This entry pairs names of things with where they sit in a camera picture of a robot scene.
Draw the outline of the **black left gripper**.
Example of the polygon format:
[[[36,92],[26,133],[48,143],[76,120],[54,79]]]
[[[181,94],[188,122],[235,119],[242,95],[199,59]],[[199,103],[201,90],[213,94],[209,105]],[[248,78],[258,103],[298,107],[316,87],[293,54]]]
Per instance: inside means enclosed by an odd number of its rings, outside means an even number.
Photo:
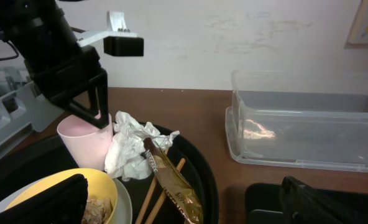
[[[79,46],[54,0],[0,0],[0,37],[13,43],[53,104],[103,129],[109,124],[108,79],[93,46]],[[75,98],[86,92],[89,106]]]

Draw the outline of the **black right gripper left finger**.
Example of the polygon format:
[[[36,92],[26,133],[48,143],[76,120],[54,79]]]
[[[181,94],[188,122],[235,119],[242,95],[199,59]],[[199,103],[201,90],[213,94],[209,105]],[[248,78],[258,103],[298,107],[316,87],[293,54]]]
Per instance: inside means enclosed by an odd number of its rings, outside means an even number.
[[[80,224],[88,181],[75,174],[0,213],[0,224]]]

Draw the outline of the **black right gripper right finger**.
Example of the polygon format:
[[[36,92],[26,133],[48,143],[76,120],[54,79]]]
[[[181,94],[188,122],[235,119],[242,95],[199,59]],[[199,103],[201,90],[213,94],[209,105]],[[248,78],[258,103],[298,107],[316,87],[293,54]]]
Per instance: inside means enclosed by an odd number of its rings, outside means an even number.
[[[283,178],[279,198],[285,223],[368,224],[367,215],[291,176]]]

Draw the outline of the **pink plastic cup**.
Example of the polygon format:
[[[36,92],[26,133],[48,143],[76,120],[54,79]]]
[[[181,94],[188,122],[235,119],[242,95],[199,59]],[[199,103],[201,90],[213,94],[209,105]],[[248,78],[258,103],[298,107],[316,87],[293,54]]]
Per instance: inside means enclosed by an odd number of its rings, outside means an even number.
[[[57,133],[78,167],[104,171],[113,138],[112,124],[111,115],[109,124],[102,129],[70,115],[58,124]]]

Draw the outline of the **white napkin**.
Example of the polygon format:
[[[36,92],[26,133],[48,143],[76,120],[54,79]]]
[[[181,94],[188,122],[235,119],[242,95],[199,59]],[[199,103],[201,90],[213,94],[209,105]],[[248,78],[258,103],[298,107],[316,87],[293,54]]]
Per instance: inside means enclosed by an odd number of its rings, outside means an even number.
[[[144,139],[151,138],[165,151],[173,145],[173,140],[180,132],[163,135],[152,123],[142,125],[123,111],[118,111],[115,119],[115,135],[106,154],[104,170],[111,178],[120,177],[125,182],[148,178],[152,170],[147,159],[142,156],[145,152]]]

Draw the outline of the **gold coffee sachet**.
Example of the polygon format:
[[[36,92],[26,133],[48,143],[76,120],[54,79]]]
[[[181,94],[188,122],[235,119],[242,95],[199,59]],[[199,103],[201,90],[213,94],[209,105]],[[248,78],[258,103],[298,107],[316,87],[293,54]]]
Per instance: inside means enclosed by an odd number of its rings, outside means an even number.
[[[203,209],[195,190],[151,138],[145,138],[145,155],[167,197],[188,223],[203,223]]]

